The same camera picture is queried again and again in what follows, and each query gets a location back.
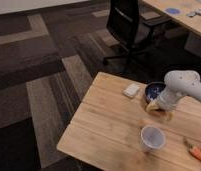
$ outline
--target floor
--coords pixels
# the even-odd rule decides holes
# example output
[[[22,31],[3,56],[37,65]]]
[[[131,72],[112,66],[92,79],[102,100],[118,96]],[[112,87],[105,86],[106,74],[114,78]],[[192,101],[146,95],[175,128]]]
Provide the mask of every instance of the floor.
[[[108,9],[108,0],[96,0],[0,16],[0,171],[98,170],[56,144],[97,73],[121,75],[124,60],[102,65],[119,53],[105,27]],[[201,72],[200,60],[183,50],[187,31],[176,35],[168,31],[159,46],[171,61],[151,53],[153,69],[133,63],[125,77],[160,81],[163,64],[186,58]]]

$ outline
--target plastic cup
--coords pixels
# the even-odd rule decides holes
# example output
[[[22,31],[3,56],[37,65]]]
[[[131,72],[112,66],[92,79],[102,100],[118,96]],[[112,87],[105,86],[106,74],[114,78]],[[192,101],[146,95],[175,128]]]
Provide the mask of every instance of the plastic cup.
[[[141,143],[144,152],[160,149],[165,143],[165,135],[159,128],[147,125],[141,130]]]

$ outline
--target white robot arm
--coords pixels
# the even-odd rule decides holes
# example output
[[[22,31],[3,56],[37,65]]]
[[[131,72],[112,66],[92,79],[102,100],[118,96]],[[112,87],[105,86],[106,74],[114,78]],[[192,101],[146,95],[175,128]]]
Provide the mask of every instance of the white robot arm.
[[[160,109],[173,110],[178,101],[186,95],[201,102],[200,75],[196,71],[171,71],[165,76],[166,88],[157,97]]]

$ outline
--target bowl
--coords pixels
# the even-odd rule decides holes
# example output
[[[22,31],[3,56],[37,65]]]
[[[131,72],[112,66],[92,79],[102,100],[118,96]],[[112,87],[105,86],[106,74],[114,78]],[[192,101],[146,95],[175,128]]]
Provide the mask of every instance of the bowl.
[[[166,85],[163,82],[153,82],[146,86],[145,89],[145,98],[147,103],[150,103],[152,100],[156,99],[157,96],[165,89]]]

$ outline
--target desk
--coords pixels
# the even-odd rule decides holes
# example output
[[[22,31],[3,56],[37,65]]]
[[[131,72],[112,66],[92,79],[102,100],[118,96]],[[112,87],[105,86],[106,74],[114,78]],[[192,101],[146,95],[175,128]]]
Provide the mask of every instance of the desk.
[[[184,146],[183,136],[201,146],[201,104],[181,100],[171,122],[162,123],[144,110],[145,85],[134,99],[122,95],[134,81],[99,73],[89,88],[57,149],[103,170],[200,171],[201,162]],[[141,118],[160,127],[165,146],[145,154],[140,146]]]
[[[201,9],[201,0],[142,0],[145,4],[156,10],[167,14],[174,21],[186,27],[190,31],[201,36],[201,16],[189,18],[187,13]],[[180,10],[179,14],[169,14],[167,8],[176,8]]]

